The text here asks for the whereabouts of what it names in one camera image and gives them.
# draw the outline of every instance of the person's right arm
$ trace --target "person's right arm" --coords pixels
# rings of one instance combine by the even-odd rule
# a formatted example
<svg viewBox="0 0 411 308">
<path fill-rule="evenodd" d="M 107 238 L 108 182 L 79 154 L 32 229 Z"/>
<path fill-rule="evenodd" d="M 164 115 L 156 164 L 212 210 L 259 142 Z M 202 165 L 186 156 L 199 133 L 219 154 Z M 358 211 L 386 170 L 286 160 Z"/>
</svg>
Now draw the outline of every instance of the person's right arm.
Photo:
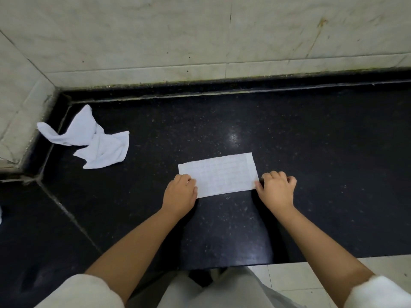
<svg viewBox="0 0 411 308">
<path fill-rule="evenodd" d="M 290 233 L 334 303 L 343 308 L 351 290 L 374 273 L 294 207 L 293 176 L 272 171 L 263 179 L 264 187 L 256 181 L 260 199 Z"/>
</svg>

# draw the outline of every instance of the person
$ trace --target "person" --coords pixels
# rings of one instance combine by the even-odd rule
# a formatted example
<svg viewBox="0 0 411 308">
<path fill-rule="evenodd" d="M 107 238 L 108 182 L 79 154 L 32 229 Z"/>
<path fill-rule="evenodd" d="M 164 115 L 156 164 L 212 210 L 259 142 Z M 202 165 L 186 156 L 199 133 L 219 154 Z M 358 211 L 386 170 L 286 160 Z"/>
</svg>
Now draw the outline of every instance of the person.
<svg viewBox="0 0 411 308">
<path fill-rule="evenodd" d="M 376 276 L 294 207 L 297 181 L 293 176 L 272 171 L 262 179 L 264 186 L 255 182 L 260 199 L 290 233 L 337 307 L 411 307 L 410 294 L 391 280 Z M 84 274 L 67 279 L 37 308 L 124 307 L 162 241 L 193 208 L 195 185 L 196 180 L 189 175 L 176 175 L 157 213 L 114 244 Z M 205 288 L 186 275 L 177 275 L 158 307 L 301 306 L 264 286 L 248 268 L 232 267 Z"/>
</svg>

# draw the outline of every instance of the clothing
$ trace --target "clothing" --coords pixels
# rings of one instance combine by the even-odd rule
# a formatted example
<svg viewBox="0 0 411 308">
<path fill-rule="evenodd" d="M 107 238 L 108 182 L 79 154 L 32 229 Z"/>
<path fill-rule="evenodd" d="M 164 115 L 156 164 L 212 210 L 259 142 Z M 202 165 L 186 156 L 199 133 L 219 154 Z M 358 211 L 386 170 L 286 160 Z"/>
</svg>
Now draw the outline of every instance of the clothing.
<svg viewBox="0 0 411 308">
<path fill-rule="evenodd" d="M 67 279 L 36 308 L 123 308 L 121 298 L 100 278 L 78 274 Z M 169 285 L 158 308 L 303 308 L 271 290 L 246 267 L 227 269 L 202 288 L 185 275 Z M 355 287 L 344 308 L 406 308 L 411 295 L 391 280 L 375 276 Z"/>
</svg>

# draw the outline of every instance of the white towel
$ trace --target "white towel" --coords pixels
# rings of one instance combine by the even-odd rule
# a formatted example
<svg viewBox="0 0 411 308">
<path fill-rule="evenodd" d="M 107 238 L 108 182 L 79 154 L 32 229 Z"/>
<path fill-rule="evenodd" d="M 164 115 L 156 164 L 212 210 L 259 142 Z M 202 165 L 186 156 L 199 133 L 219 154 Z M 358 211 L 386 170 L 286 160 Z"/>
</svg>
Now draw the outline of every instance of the white towel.
<svg viewBox="0 0 411 308">
<path fill-rule="evenodd" d="M 105 134 L 104 129 L 93 118 L 91 107 L 85 105 L 74 117 L 67 132 L 57 134 L 48 124 L 37 123 L 41 134 L 54 144 L 65 146 L 87 146 L 79 149 L 74 156 L 86 160 L 84 169 L 93 169 L 122 162 L 129 147 L 129 131 Z"/>
</svg>

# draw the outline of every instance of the person's left hand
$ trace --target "person's left hand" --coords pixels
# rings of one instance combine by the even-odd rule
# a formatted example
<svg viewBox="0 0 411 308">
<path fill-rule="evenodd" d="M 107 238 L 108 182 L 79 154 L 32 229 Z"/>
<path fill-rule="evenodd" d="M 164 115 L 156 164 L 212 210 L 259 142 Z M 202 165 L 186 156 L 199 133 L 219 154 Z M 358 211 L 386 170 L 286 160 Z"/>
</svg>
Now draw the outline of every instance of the person's left hand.
<svg viewBox="0 0 411 308">
<path fill-rule="evenodd" d="M 197 199 L 196 180 L 188 174 L 176 175 L 164 192 L 162 210 L 180 220 L 194 207 Z"/>
</svg>

